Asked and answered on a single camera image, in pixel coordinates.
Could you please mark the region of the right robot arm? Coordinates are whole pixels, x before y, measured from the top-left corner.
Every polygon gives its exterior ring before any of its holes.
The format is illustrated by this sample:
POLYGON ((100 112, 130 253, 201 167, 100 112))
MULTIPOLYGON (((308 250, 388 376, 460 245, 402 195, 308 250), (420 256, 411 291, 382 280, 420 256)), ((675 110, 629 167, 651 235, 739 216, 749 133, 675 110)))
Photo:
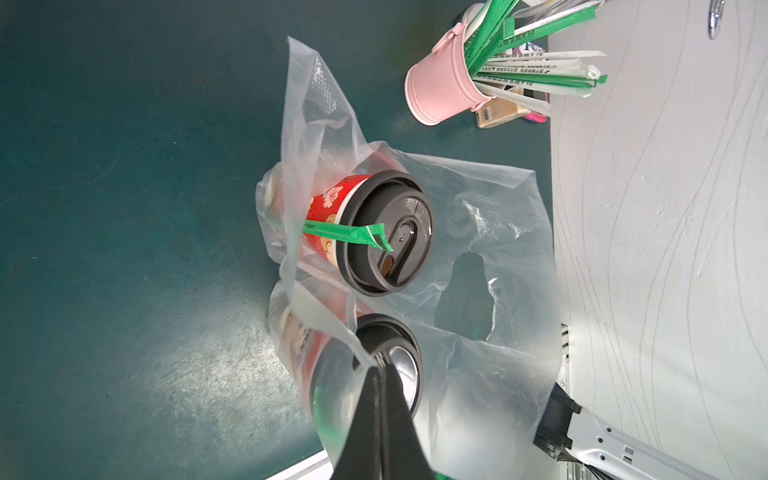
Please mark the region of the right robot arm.
POLYGON ((712 476, 613 426, 558 384, 533 444, 558 462, 581 464, 599 479, 710 479, 712 476))

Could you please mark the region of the pink straw holder cup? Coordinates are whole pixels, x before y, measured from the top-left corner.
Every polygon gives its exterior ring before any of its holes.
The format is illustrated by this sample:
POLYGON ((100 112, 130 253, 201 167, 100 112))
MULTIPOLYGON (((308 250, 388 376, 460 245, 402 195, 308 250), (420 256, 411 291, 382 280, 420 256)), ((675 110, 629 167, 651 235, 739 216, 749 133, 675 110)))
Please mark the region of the pink straw holder cup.
POLYGON ((464 56, 465 25, 457 22, 406 74, 406 103, 422 124, 434 126, 492 100, 473 83, 464 56))

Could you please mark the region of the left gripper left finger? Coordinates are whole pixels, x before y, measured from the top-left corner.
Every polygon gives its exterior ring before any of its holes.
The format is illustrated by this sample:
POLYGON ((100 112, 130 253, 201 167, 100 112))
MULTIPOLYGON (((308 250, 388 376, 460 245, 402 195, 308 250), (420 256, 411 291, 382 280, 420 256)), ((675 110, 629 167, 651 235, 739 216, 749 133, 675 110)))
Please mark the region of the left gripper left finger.
POLYGON ((367 371, 346 443, 331 478, 379 480, 381 460, 381 369, 367 371))

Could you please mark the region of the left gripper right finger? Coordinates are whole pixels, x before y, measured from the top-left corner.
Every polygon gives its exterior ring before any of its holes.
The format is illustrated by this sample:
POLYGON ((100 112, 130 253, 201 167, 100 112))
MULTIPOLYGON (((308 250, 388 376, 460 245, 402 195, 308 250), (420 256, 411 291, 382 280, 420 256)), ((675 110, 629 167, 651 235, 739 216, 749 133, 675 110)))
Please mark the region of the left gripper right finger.
POLYGON ((393 365, 382 370, 381 391, 381 478, 433 480, 393 365))

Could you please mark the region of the green straw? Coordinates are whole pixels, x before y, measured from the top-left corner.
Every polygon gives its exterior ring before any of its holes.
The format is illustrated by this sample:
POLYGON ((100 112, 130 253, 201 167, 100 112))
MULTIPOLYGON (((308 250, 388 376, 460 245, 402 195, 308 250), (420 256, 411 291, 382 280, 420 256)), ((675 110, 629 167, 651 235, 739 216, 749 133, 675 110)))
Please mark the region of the green straw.
POLYGON ((304 234, 314 235, 330 240, 366 245, 369 247, 386 250, 387 252, 393 251, 393 248, 387 240, 385 225, 383 223, 365 226, 350 226, 306 220, 302 231, 304 234))

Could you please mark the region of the pink snack packet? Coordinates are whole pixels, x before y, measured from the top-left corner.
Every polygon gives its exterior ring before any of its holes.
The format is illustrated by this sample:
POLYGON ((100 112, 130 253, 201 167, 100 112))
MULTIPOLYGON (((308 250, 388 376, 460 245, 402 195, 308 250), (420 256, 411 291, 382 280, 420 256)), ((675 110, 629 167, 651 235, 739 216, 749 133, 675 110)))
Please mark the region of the pink snack packet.
POLYGON ((548 116, 539 112, 531 111, 524 116, 524 119, 534 123, 545 123, 548 120, 548 116))

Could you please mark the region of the red paper cup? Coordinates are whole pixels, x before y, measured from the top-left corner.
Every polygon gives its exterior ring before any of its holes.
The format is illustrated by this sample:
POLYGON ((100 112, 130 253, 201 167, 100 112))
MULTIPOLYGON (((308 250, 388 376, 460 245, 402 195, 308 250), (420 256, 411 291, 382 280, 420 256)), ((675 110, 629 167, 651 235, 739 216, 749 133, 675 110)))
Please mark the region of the red paper cup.
MULTIPOLYGON (((359 360, 343 341, 305 326, 290 308, 279 313, 277 352, 311 416, 318 423, 349 421, 368 363, 359 360)), ((396 369, 406 405, 415 414, 424 387, 422 353, 415 334, 403 321, 367 306, 357 310, 356 326, 355 335, 367 357, 381 367, 396 369)))
POLYGON ((403 290, 423 267, 434 220, 416 179, 396 170, 345 177, 313 197, 303 233, 343 279, 368 296, 403 290))

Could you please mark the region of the small brown bottle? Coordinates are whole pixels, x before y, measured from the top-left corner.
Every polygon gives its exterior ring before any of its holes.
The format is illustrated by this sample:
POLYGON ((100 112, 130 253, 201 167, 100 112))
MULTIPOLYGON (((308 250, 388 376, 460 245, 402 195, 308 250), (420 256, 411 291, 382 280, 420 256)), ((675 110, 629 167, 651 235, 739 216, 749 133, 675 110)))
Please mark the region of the small brown bottle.
POLYGON ((475 115, 478 128, 490 129, 526 117, 531 113, 531 110, 521 105, 496 97, 485 102, 475 115))

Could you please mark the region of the green straws bundle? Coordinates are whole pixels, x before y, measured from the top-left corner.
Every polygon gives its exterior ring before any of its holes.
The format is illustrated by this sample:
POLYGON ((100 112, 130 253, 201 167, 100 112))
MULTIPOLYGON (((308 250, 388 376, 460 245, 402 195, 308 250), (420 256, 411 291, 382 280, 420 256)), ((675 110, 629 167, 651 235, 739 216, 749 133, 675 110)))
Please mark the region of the green straws bundle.
POLYGON ((551 111, 551 95, 586 98, 607 81, 591 63, 599 50, 546 50, 536 43, 597 18, 601 1, 544 1, 520 9, 516 1, 485 1, 462 17, 464 58, 474 111, 495 100, 539 115, 551 111))

